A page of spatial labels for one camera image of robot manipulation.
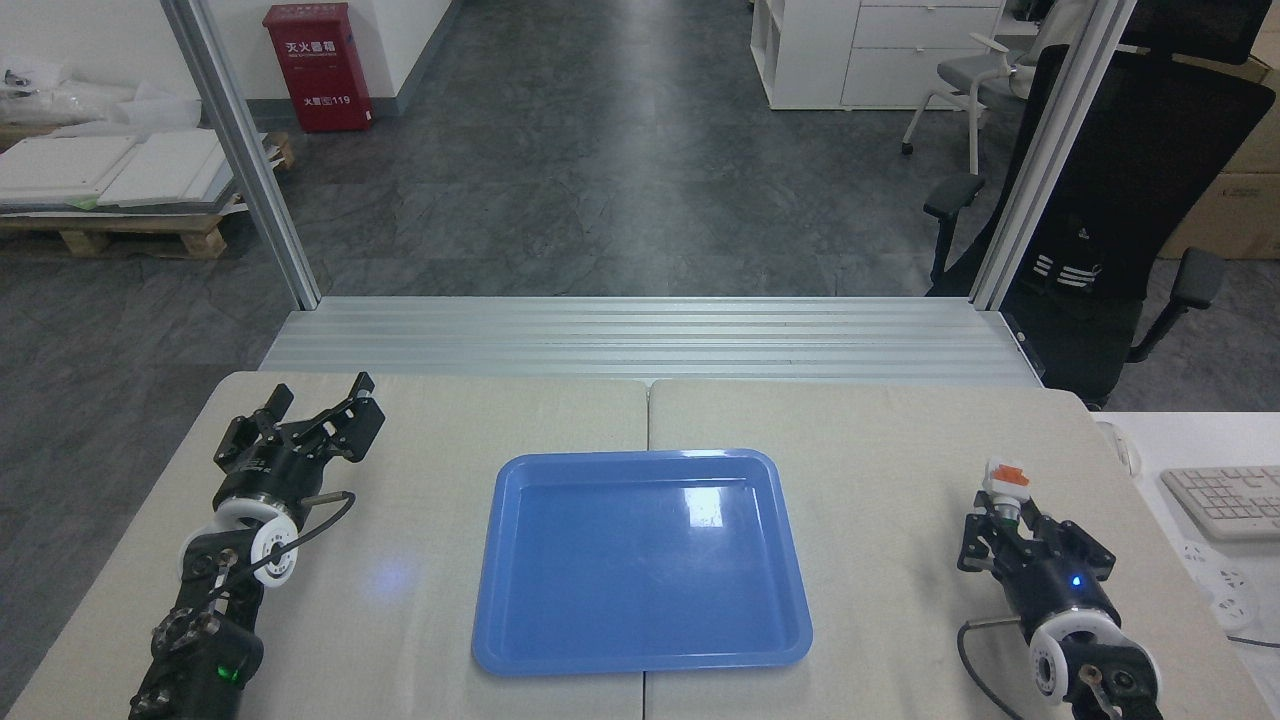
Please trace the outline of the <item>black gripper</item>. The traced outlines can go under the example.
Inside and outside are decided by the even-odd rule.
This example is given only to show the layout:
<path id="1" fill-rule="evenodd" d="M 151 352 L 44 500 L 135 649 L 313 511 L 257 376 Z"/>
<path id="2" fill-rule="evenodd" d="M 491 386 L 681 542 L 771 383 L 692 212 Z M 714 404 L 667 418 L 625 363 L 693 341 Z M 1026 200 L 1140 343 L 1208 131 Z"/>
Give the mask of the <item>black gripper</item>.
<path id="1" fill-rule="evenodd" d="M 1002 577 L 1004 593 L 1023 633 L 1033 633 L 1051 616 L 1073 609 L 1098 610 L 1119 625 L 1121 616 L 1102 587 L 1115 555 L 1074 521 L 1057 521 L 1036 505 L 1021 506 L 1021 520 L 1032 533 L 1021 552 L 1037 561 L 1004 570 L 1002 553 L 1016 544 L 1018 507 L 997 503 L 989 492 L 977 492 L 965 516 L 957 569 Z"/>
<path id="2" fill-rule="evenodd" d="M 370 374 L 361 372 L 348 397 L 337 406 L 291 423 L 292 448 L 262 445 L 279 439 L 280 423 L 294 398 L 288 386 L 278 384 L 265 405 L 250 416 L 233 418 L 227 428 L 214 455 L 214 462 L 225 473 L 218 502 L 253 498 L 287 512 L 307 512 L 302 500 L 320 491 L 325 457 L 361 462 L 385 423 L 374 388 Z"/>

